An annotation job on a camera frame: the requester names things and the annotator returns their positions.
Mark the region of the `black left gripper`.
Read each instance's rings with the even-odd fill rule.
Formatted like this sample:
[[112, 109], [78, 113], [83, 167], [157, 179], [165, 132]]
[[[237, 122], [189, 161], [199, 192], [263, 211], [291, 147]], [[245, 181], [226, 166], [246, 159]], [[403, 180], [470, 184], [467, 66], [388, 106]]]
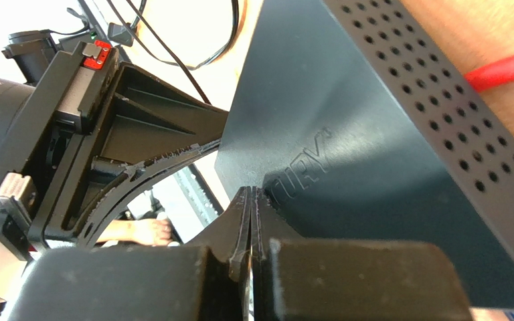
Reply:
[[[136, 196], [218, 149], [227, 111], [117, 67], [96, 40], [58, 51], [34, 86], [0, 79], [0, 242], [20, 260], [93, 247]], [[82, 150], [95, 132], [102, 158]]]

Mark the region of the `black Mercury network switch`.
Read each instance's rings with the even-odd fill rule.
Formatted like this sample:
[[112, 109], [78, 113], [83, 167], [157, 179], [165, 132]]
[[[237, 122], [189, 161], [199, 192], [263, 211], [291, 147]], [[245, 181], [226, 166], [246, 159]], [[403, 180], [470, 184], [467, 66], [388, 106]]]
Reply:
[[265, 1], [216, 172], [302, 235], [410, 239], [514, 308], [514, 137], [399, 1]]

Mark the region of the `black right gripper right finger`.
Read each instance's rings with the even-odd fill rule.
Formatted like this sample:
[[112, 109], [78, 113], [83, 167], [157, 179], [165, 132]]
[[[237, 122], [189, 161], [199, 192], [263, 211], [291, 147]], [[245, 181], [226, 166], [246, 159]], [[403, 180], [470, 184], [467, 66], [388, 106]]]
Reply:
[[299, 235], [251, 189], [257, 320], [471, 320], [454, 265], [420, 241]]

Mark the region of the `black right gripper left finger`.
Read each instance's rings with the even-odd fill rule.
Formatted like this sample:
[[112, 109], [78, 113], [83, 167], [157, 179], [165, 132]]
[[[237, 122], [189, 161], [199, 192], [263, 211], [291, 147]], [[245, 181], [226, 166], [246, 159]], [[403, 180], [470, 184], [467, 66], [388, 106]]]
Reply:
[[127, 245], [44, 253], [5, 320], [247, 320], [252, 187], [177, 247]]

